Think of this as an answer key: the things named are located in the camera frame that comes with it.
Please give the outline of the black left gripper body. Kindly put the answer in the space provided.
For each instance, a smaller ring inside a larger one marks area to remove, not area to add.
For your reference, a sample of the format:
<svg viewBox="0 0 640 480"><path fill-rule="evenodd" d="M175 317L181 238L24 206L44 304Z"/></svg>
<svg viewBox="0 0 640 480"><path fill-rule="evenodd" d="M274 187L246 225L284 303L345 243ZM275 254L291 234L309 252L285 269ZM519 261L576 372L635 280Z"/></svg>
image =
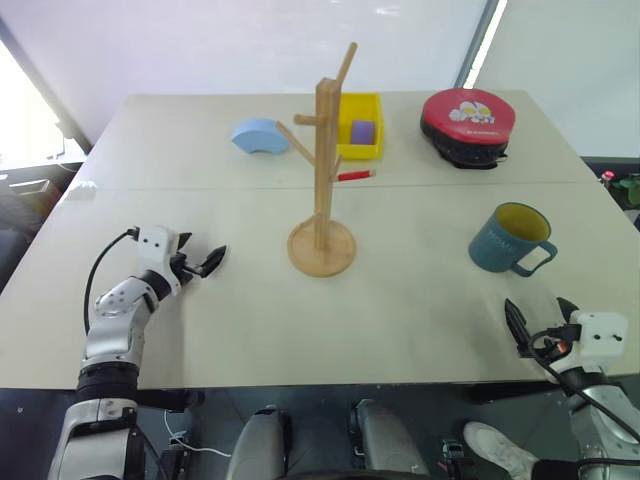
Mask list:
<svg viewBox="0 0 640 480"><path fill-rule="evenodd" d="M200 267L191 265L183 252L177 252L171 257L171 270L181 287L186 286L195 276L200 276Z"/></svg>

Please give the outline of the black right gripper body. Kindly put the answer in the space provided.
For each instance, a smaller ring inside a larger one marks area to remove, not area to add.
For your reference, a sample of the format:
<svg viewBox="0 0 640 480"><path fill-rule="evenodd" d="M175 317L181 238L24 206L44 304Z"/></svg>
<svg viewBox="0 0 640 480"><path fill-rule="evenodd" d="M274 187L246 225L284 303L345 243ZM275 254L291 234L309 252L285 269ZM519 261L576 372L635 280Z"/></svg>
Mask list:
<svg viewBox="0 0 640 480"><path fill-rule="evenodd" d="M582 333L580 324L565 324L547 328L531 336L528 341L530 356L542 367L550 367L565 358Z"/></svg>

